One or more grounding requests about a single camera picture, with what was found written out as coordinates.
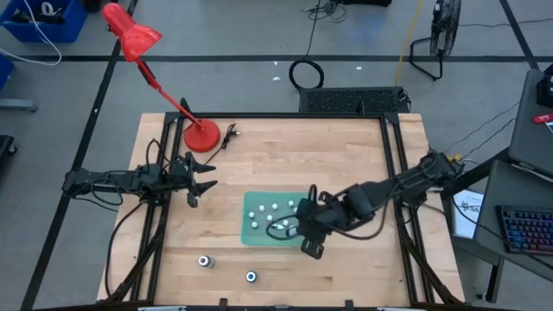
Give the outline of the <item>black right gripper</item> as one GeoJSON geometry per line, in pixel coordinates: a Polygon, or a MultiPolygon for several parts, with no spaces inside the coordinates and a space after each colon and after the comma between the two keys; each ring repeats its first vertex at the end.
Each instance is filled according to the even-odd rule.
{"type": "Polygon", "coordinates": [[[297,233],[311,242],[324,242],[335,229],[345,229],[351,224],[346,209],[334,201],[330,205],[319,205],[314,200],[301,199],[296,211],[297,233]]]}

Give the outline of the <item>backlit computer keyboard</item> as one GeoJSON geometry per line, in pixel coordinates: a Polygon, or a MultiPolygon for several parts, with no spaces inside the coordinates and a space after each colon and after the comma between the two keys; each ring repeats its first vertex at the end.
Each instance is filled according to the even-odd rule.
{"type": "Polygon", "coordinates": [[[553,208],[496,206],[505,250],[553,257],[553,208]]]}

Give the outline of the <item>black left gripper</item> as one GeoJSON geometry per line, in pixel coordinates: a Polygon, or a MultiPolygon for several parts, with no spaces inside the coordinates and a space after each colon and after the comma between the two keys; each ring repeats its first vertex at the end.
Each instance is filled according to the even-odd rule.
{"type": "Polygon", "coordinates": [[[187,203],[190,207],[198,206],[197,197],[201,197],[203,193],[215,186],[217,181],[196,182],[194,173],[203,174],[214,171],[216,168],[208,164],[202,164],[194,159],[190,151],[185,155],[178,155],[170,164],[169,177],[172,182],[172,189],[188,190],[187,203]]]}

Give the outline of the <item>grey metal bar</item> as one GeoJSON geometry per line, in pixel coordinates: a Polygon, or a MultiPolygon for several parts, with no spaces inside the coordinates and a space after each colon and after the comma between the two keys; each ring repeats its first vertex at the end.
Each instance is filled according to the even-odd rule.
{"type": "Polygon", "coordinates": [[[0,110],[36,112],[38,110],[38,104],[27,99],[0,98],[0,110]]]}

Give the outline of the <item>white paper sheet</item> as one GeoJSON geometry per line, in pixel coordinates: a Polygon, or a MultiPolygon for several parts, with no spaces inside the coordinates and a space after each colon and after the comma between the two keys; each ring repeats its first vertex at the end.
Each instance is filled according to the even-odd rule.
{"type": "Polygon", "coordinates": [[[484,195],[470,190],[455,194],[452,199],[453,235],[458,238],[472,239],[484,195]]]}

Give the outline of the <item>red desk lamp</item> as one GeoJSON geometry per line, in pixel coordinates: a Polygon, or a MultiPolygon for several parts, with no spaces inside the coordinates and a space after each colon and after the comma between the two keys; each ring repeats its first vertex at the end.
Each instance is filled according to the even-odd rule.
{"type": "Polygon", "coordinates": [[[183,132],[183,141],[188,148],[200,153],[214,149],[220,140],[218,125],[212,120],[194,115],[186,99],[176,101],[166,93],[142,59],[142,56],[162,39],[162,34],[149,26],[137,23],[118,3],[108,3],[102,9],[102,14],[108,29],[117,37],[124,58],[135,63],[148,85],[192,123],[183,132]]]}

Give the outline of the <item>blue plastic object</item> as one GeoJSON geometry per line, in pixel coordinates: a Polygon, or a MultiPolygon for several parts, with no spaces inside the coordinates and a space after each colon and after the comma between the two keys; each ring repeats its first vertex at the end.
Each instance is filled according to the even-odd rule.
{"type": "Polygon", "coordinates": [[[0,91],[8,81],[14,70],[14,63],[3,54],[0,54],[0,91]]]}

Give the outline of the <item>black floor object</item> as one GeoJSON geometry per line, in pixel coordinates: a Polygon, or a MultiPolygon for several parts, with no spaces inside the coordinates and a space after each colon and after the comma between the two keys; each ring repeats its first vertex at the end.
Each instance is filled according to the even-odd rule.
{"type": "Polygon", "coordinates": [[[15,146],[15,138],[7,135],[0,135],[0,157],[12,156],[18,151],[15,146]]]}

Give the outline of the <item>black desktop device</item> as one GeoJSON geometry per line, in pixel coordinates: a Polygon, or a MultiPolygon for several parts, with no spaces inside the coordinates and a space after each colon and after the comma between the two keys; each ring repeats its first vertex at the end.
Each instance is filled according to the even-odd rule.
{"type": "Polygon", "coordinates": [[[553,109],[553,64],[543,71],[543,78],[537,83],[537,103],[553,109]]]}

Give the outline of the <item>black floor fan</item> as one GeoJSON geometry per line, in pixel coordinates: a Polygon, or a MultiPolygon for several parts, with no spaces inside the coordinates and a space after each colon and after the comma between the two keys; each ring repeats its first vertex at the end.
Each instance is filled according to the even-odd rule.
{"type": "Polygon", "coordinates": [[[443,75],[443,61],[446,60],[454,47],[461,16],[461,0],[436,0],[433,9],[433,19],[430,37],[413,41],[410,44],[409,63],[418,71],[430,77],[433,81],[443,75]],[[429,42],[429,55],[434,56],[439,64],[439,75],[428,72],[414,62],[414,47],[416,44],[429,42]]]}

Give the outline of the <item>blue storage bin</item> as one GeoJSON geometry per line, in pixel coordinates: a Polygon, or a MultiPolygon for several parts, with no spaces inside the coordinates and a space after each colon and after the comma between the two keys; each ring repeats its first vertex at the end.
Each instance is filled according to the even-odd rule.
{"type": "Polygon", "coordinates": [[[20,42],[76,41],[87,18],[80,0],[9,0],[0,13],[0,26],[20,42]]]}

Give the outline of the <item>black aluminium table frame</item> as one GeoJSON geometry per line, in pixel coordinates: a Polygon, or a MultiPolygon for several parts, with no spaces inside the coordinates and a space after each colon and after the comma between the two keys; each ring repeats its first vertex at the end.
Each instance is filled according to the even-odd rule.
{"type": "Polygon", "coordinates": [[[204,179],[218,183],[198,207],[188,207],[180,192],[164,207],[138,207],[129,198],[120,209],[112,285],[127,276],[157,220],[167,220],[161,248],[132,288],[131,299],[208,307],[406,307],[437,302],[429,279],[401,245],[406,234],[451,293],[462,298],[447,221],[435,194],[410,223],[405,222],[406,211],[390,209],[353,238],[329,237],[320,260],[292,247],[248,246],[240,238],[248,191],[304,192],[316,184],[337,192],[415,165],[429,148],[419,115],[218,113],[215,120],[221,128],[235,124],[239,135],[213,158],[216,169],[204,179]],[[215,265],[199,266],[200,256],[213,257],[215,265]],[[255,283],[245,280],[249,270],[257,272],[255,283]]]}

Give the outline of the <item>black perforated metal case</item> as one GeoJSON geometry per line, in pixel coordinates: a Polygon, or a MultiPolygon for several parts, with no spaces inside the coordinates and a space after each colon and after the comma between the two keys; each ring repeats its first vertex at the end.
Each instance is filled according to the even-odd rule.
{"type": "Polygon", "coordinates": [[[314,88],[300,91],[299,112],[302,113],[407,113],[410,107],[410,97],[401,86],[314,88]]]}

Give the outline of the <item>grey desk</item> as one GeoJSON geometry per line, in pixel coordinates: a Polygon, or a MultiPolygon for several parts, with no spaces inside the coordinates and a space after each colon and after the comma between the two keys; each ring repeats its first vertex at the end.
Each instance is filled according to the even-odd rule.
{"type": "Polygon", "coordinates": [[[526,73],[508,154],[515,162],[553,178],[553,132],[545,124],[533,123],[534,117],[553,114],[553,108],[537,103],[537,84],[544,77],[537,69],[526,73]]]}
{"type": "Polygon", "coordinates": [[[499,283],[505,262],[509,261],[553,282],[553,256],[539,256],[537,260],[505,251],[496,206],[534,206],[553,210],[553,182],[533,173],[496,161],[487,179],[486,191],[480,209],[474,242],[487,254],[484,260],[493,266],[485,298],[497,301],[499,283]]]}

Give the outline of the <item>teal translucent plastic bin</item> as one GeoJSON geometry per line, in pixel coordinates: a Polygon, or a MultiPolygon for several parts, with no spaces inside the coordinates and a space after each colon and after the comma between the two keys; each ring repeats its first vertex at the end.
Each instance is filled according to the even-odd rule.
{"type": "Polygon", "coordinates": [[[307,193],[302,192],[246,192],[243,201],[243,218],[241,241],[249,246],[270,246],[270,247],[299,247],[302,244],[302,237],[290,238],[286,231],[298,226],[298,220],[294,217],[293,209],[298,207],[301,199],[306,199],[307,193]],[[289,206],[289,200],[295,202],[289,206]],[[277,203],[278,208],[272,209],[272,204],[277,203]],[[258,207],[265,206],[260,212],[258,207]],[[248,213],[254,212],[255,217],[249,218],[248,213]],[[272,221],[266,219],[267,215],[273,216],[272,221]],[[284,226],[283,220],[288,220],[289,225],[284,226]],[[257,228],[252,228],[251,223],[256,221],[257,228]],[[277,224],[284,226],[283,230],[277,230],[277,224]]]}

